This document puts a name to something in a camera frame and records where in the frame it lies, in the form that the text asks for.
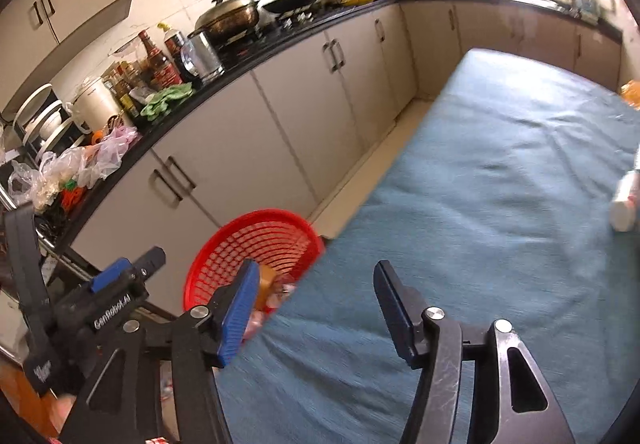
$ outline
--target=frying pan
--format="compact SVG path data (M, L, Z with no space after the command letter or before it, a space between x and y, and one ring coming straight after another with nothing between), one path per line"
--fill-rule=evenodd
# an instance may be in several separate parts
M291 12L302 7L308 7L316 1L317 0L275 0L263 5L262 8L272 14L284 14L285 12Z

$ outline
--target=metal screw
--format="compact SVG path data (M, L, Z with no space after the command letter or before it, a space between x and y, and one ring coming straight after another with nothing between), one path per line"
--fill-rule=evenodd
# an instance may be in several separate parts
M427 309L427 315L437 321L438 319L444 318L444 310L439 307L429 307Z
M513 325L511 325L511 323L506 319L498 319L494 323L494 326L497 331L502 332L503 334L508 334L513 330Z
M191 317L196 319L206 318L209 315L209 309L203 305L199 305L191 309Z
M140 323L138 323L135 319L130 319L122 326L122 329L127 332L127 334L131 334L140 328Z

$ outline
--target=red plastic basket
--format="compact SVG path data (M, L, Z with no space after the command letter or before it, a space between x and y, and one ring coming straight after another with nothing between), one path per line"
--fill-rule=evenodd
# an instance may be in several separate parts
M263 209L236 218L204 244L191 264L182 305L206 305L218 287L228 285L245 258L269 265L297 281L324 251L304 218L280 209Z

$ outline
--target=blue mattress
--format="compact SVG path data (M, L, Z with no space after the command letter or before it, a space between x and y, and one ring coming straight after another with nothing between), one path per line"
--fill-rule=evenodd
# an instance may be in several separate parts
M380 259L459 321L509 319L577 442L599 441L640 377L638 235L607 221L639 125L577 75L468 53L347 229L220 374L236 444L399 441L419 372L386 330Z

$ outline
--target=wok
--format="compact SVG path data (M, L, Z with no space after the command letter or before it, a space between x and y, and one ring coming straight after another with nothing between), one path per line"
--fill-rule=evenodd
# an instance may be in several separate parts
M267 3L262 8L272 14L284 14L285 12L291 12L293 10L308 7L317 0L275 0Z
M258 24L258 2L255 0L213 0L196 22L196 31L204 30L212 43L220 45Z

